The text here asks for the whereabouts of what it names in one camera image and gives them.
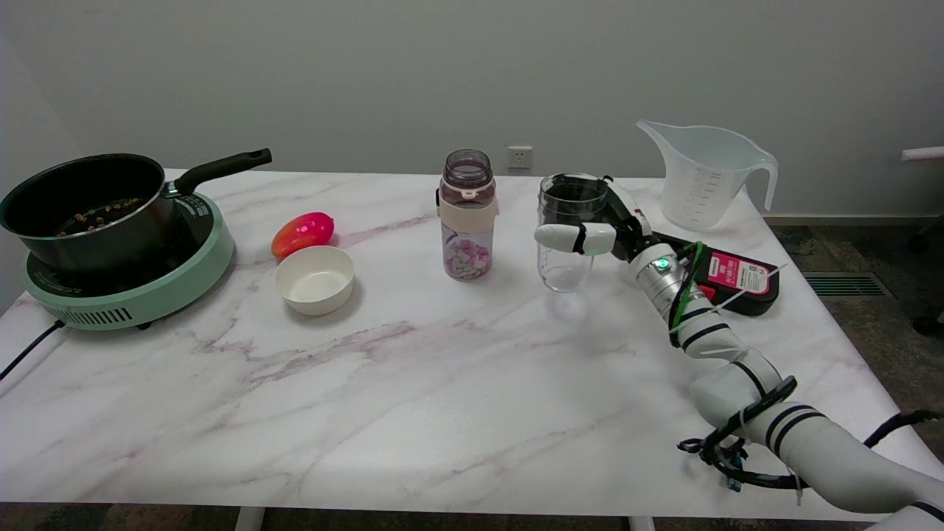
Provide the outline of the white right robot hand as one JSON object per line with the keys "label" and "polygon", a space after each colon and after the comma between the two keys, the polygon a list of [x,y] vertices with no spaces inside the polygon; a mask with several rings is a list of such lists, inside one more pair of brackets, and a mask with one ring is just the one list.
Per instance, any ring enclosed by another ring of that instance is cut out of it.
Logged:
{"label": "white right robot hand", "polygon": [[627,190],[610,176],[558,173],[541,181],[534,240],[548,249],[630,262],[660,244]]}

